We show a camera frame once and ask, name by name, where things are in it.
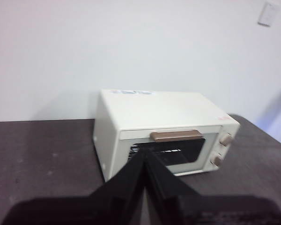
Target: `light switch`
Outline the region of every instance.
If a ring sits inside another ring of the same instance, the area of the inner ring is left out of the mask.
[[[278,5],[275,5],[270,2],[266,2],[261,12],[261,15],[258,19],[258,23],[265,26],[271,26],[273,24],[273,21],[278,11],[279,11]]]

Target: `cream toaster oven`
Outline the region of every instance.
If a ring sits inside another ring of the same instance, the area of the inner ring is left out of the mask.
[[[181,176],[217,170],[238,128],[199,93],[102,90],[93,140],[106,181],[140,146]]]

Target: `table surface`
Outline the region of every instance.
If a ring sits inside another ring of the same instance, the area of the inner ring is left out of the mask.
[[[218,171],[180,177],[203,195],[256,195],[281,208],[281,144],[243,117]],[[103,184],[94,120],[0,122],[0,223],[23,200],[89,195]],[[148,223],[148,213],[142,217]]]

